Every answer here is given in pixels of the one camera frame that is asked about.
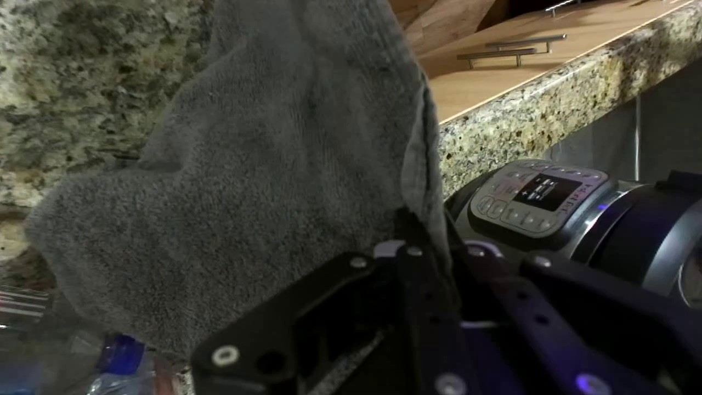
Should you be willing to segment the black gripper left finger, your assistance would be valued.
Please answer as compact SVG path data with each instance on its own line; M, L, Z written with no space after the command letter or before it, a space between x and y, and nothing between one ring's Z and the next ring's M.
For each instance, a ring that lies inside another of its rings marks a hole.
M341 254L209 336L196 395L410 395L400 256Z

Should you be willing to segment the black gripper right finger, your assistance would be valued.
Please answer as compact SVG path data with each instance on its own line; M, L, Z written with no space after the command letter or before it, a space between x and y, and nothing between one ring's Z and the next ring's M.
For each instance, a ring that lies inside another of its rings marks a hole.
M412 245L422 395L702 395L702 318L553 254L487 245L441 269Z

